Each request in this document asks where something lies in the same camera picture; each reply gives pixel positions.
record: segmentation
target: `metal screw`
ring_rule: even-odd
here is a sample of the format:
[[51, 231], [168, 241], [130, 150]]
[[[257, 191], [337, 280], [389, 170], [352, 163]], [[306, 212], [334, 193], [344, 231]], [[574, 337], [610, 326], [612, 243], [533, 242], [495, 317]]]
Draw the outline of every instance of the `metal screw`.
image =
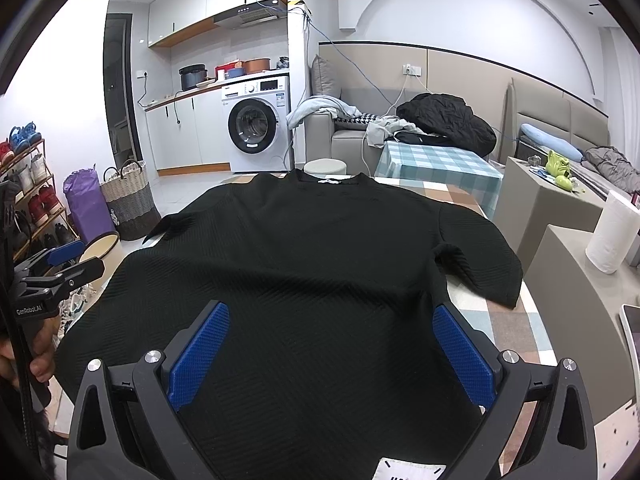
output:
[[511, 364], [517, 363], [520, 360], [520, 356], [515, 350], [505, 350], [502, 352], [502, 358]]
[[102, 361], [100, 359], [92, 359], [89, 361], [89, 364], [86, 366], [86, 369], [90, 372], [95, 372], [102, 365]]
[[564, 366], [570, 372], [573, 372], [578, 367], [573, 359], [568, 358], [562, 361], [562, 366]]
[[160, 360], [162, 354], [159, 350], [152, 350], [151, 352], [147, 352], [145, 354], [145, 361], [147, 363], [157, 363]]

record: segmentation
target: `basket handle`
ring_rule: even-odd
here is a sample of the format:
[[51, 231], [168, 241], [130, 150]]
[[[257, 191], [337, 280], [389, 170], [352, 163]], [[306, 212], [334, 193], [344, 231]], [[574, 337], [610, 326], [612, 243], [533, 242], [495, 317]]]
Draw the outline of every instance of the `basket handle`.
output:
[[104, 173], [102, 174], [102, 180], [105, 182], [107, 182], [107, 171], [109, 170], [116, 170], [116, 173], [118, 173], [118, 168], [116, 168], [115, 166], [109, 166], [106, 170], [104, 170]]
[[124, 170], [125, 166], [128, 166], [129, 164], [135, 164], [137, 167], [140, 168], [140, 174], [142, 174], [142, 166], [140, 166], [140, 163], [136, 160], [133, 160], [132, 158], [129, 158], [125, 161], [125, 163], [122, 165], [122, 167], [120, 168], [120, 178], [124, 178], [122, 176], [122, 170]]

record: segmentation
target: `woven basket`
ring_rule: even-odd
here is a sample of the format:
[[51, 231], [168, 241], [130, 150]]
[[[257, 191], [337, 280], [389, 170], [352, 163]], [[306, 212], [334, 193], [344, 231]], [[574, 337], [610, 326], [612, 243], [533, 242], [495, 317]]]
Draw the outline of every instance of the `woven basket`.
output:
[[[107, 172], [115, 170], [107, 180]], [[118, 170], [107, 168], [100, 190], [122, 240], [145, 237], [160, 221], [144, 161], [129, 159]]]

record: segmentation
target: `black t-shirt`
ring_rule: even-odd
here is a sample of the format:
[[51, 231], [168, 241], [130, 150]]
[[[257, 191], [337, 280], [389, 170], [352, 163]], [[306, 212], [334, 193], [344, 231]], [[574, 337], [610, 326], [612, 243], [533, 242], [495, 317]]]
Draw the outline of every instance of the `black t-shirt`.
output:
[[431, 316], [444, 270], [515, 305], [522, 269], [491, 222], [362, 174], [294, 171], [213, 188], [163, 230], [63, 339], [72, 399], [89, 360], [135, 362], [220, 300], [229, 332], [178, 416], [221, 478], [367, 479], [382, 457], [455, 459], [479, 412]]

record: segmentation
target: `doorway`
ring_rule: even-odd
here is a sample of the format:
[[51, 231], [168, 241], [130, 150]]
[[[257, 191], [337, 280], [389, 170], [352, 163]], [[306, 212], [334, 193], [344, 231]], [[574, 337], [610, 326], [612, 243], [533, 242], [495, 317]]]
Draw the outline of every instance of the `doorway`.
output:
[[104, 105], [116, 166], [142, 160], [131, 89], [132, 14], [108, 13], [104, 25]]

